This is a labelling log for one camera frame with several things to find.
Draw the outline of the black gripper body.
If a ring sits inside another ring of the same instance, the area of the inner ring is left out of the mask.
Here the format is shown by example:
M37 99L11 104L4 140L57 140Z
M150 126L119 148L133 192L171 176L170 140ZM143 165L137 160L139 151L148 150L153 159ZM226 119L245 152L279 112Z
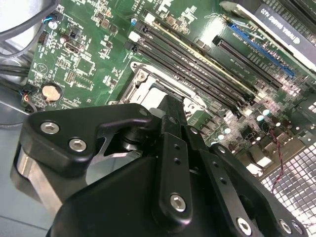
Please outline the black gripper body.
M50 237L229 237L209 181L186 159L139 158L72 195Z

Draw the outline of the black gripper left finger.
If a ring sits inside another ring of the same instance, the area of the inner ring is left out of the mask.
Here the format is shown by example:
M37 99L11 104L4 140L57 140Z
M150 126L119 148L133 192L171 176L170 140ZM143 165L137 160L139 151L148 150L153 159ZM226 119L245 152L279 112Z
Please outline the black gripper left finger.
M55 218L72 195L139 158L189 164L186 125L170 95L150 110L130 103L35 113L22 125L12 180Z

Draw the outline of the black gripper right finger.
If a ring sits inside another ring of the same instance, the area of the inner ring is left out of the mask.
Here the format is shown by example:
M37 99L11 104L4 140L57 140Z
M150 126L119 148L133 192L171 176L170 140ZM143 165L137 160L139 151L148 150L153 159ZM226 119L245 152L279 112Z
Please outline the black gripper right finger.
M190 155L210 194L213 221L222 237L306 237L308 232L246 167L219 143L206 146L184 127Z

